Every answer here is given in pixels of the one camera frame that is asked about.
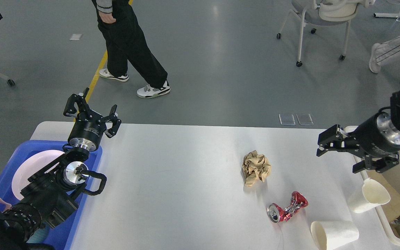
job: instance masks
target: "crushed soda can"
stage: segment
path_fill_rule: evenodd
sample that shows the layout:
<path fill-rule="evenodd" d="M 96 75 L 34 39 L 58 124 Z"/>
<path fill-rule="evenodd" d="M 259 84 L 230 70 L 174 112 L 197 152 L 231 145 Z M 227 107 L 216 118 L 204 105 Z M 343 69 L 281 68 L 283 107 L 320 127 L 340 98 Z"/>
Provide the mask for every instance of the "crushed soda can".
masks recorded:
<path fill-rule="evenodd" d="M 291 204 L 289 207 L 282 209 L 276 203 L 268 206 L 268 217 L 274 222 L 282 222 L 289 220 L 299 209 L 308 206 L 308 201 L 299 192 L 294 191 L 291 194 Z"/>

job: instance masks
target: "person's hand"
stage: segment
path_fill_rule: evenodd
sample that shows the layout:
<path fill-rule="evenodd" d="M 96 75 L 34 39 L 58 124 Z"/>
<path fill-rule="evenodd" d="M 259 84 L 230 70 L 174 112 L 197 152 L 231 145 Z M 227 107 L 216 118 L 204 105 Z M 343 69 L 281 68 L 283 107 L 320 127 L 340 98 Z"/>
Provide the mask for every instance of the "person's hand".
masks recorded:
<path fill-rule="evenodd" d="M 100 15 L 103 23 L 113 24 L 116 21 L 116 19 L 113 18 L 112 13 L 103 13 L 101 11 L 98 11 L 98 14 Z"/>

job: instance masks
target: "clear plastic tile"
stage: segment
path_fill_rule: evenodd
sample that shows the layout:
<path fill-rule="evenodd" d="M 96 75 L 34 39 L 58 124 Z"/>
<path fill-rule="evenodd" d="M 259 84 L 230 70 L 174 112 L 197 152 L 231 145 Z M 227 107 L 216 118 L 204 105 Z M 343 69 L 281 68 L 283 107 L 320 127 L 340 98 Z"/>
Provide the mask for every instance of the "clear plastic tile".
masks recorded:
<path fill-rule="evenodd" d="M 281 125 L 294 126 L 295 120 L 293 114 L 279 114 Z"/>
<path fill-rule="evenodd" d="M 300 125 L 314 125 L 310 114 L 297 114 L 296 116 Z"/>
<path fill-rule="evenodd" d="M 72 34 L 69 40 L 79 40 L 83 34 Z"/>

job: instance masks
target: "chair wheel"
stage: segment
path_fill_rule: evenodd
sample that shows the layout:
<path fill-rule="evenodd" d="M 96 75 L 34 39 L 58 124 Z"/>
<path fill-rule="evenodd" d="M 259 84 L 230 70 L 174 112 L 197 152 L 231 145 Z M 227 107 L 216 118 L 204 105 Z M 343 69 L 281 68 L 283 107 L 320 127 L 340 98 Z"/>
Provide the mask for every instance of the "chair wheel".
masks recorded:
<path fill-rule="evenodd" d="M 7 84 L 8 84 L 10 87 L 13 87 L 13 86 L 15 85 L 15 82 L 14 82 L 12 79 L 8 79 L 8 80 L 7 80 Z"/>

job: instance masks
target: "white table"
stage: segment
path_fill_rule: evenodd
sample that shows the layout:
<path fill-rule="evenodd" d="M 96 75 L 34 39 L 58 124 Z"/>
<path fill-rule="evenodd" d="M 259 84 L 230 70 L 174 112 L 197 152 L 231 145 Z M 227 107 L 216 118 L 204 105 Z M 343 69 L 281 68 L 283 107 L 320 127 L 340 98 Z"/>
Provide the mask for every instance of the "white table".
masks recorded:
<path fill-rule="evenodd" d="M 66 141 L 73 122 L 43 122 L 33 140 Z M 316 157 L 322 130 L 122 124 L 103 137 L 102 194 L 89 196 L 72 250 L 316 250 L 314 220 L 351 220 L 357 241 L 338 250 L 400 250 L 375 210 L 354 214 L 346 200 L 362 184 L 354 158 Z M 273 170 L 267 182 L 243 185 L 241 164 L 256 149 Z M 266 207 L 289 205 L 292 191 L 309 201 L 291 220 L 272 223 Z"/>

